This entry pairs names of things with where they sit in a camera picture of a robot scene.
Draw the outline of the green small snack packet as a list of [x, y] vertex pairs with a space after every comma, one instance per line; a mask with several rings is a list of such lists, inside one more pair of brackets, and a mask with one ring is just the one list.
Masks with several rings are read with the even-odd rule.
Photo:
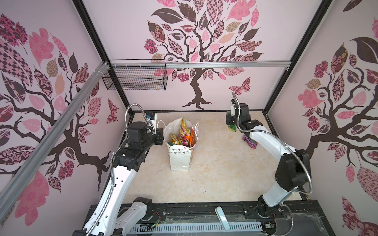
[[235, 125], [229, 125], [228, 126], [228, 129], [230, 130], [230, 131], [232, 131], [232, 132], [236, 132], [236, 126]]

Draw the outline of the purple candy packet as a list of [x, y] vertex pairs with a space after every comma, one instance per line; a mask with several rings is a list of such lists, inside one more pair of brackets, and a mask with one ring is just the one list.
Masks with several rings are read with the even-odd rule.
[[251, 139], [250, 137], [248, 137], [247, 135], [244, 135], [242, 137], [242, 140], [251, 148], [253, 149], [256, 149], [257, 146], [258, 146], [258, 142], [256, 142], [255, 140]]

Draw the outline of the yellow pink candy packet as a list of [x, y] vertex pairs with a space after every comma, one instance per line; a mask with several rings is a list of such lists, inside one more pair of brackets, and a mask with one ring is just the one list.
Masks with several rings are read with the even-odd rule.
[[179, 145], [182, 145], [182, 141], [179, 137], [177, 137], [176, 135], [170, 133], [170, 138], [171, 140], [168, 142], [168, 144], [170, 146], [179, 146]]

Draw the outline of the orange skittles style packet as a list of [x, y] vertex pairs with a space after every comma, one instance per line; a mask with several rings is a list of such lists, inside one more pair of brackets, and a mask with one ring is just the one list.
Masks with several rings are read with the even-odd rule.
[[188, 147], [190, 144], [191, 130], [187, 127], [187, 121], [184, 117], [182, 117], [182, 120], [181, 120], [179, 136], [180, 136], [182, 145]]

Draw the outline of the white paper gift bag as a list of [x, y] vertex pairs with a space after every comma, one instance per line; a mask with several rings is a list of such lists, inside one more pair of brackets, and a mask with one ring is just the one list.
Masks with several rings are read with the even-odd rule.
[[179, 146], [170, 146], [168, 142], [171, 140], [170, 133], [179, 136], [179, 129], [181, 125], [182, 117], [176, 119], [169, 124], [164, 124], [163, 128], [163, 136], [164, 136], [164, 143], [168, 150], [169, 162], [170, 162], [170, 170], [172, 171], [188, 171], [191, 165], [192, 158], [194, 156], [195, 147], [198, 142], [198, 125], [199, 124], [192, 124], [190, 121], [187, 121], [187, 127], [189, 129], [195, 130], [195, 140], [196, 144], [194, 147], [189, 148], [189, 146], [179, 145]]

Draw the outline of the orange snack packet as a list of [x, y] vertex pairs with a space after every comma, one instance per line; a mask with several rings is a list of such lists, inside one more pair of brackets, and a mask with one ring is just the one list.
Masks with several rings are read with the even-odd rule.
[[190, 132], [190, 138], [189, 138], [189, 148], [194, 147], [196, 144], [195, 140], [195, 130], [192, 128]]

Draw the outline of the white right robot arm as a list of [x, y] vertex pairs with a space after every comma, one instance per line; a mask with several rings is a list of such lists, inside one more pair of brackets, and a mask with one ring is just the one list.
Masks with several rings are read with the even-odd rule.
[[226, 113], [226, 124], [235, 125], [247, 137], [265, 148], [278, 162], [275, 182], [258, 199], [257, 210], [261, 217], [268, 218], [271, 211], [282, 204], [300, 188], [308, 184], [312, 190], [310, 156], [304, 149], [296, 149], [269, 132], [258, 120], [252, 120], [249, 107], [236, 98], [231, 100], [231, 109]]

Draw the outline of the aluminium rail back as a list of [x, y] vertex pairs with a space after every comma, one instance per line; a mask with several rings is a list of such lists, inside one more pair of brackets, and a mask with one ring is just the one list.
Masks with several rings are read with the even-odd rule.
[[145, 67], [156, 67], [156, 68], [167, 68], [167, 69], [178, 69], [178, 68], [254, 68], [254, 67], [284, 67], [289, 68], [291, 65], [290, 61], [254, 61], [254, 62], [143, 62], [136, 60], [121, 60], [110, 61], [114, 68], [126, 67], [126, 68], [145, 68]]

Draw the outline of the aluminium rail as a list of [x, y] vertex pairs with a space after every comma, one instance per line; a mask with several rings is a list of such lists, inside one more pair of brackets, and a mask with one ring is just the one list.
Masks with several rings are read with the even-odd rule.
[[289, 68], [291, 65], [290, 61], [254, 61], [254, 62], [143, 62], [136, 60], [121, 60], [110, 61], [114, 68], [126, 67], [126, 68], [145, 68], [145, 67], [156, 67], [156, 68], [167, 68], [167, 69], [178, 69], [178, 68], [254, 68], [254, 67], [284, 67]]
[[1, 192], [1, 220], [6, 217], [12, 206], [17, 202], [19, 196], [22, 194], [26, 186], [30, 183], [35, 173], [42, 165], [42, 162], [62, 136], [69, 123], [73, 120], [81, 105], [84, 104], [92, 89], [103, 77], [104, 73], [108, 71], [108, 69], [108, 62], [102, 62], [98, 65], [98, 67], [90, 75], [89, 81], [83, 85], [81, 91], [73, 98], [71, 103], [63, 111], [62, 115], [58, 118], [54, 125], [52, 125], [50, 131], [47, 132], [47, 134], [35, 147], [35, 150], [32, 152], [31, 156], [24, 162], [19, 171]]

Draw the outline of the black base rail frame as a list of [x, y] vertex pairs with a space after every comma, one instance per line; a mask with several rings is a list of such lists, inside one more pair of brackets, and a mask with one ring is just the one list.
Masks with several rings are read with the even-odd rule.
[[262, 200], [243, 202], [154, 203], [138, 197], [115, 211], [115, 225], [92, 228], [91, 206], [84, 236], [332, 236], [320, 204], [315, 200], [283, 201], [266, 206]]

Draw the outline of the aluminium rail left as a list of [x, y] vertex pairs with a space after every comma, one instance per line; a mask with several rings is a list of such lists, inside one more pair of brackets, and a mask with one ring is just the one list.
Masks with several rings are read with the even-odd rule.
[[22, 194], [26, 186], [30, 183], [35, 173], [42, 165], [42, 162], [62, 136], [69, 123], [73, 120], [81, 105], [84, 104], [92, 89], [103, 77], [104, 73], [108, 71], [108, 69], [108, 62], [102, 62], [98, 65], [98, 67], [90, 75], [89, 81], [83, 85], [81, 91], [73, 98], [71, 103], [63, 111], [62, 115], [58, 118], [54, 125], [52, 125], [50, 131], [47, 132], [47, 134], [35, 147], [35, 150], [32, 152], [31, 156], [24, 162], [19, 171], [1, 192], [1, 220], [6, 217], [12, 206], [17, 202], [19, 196]]

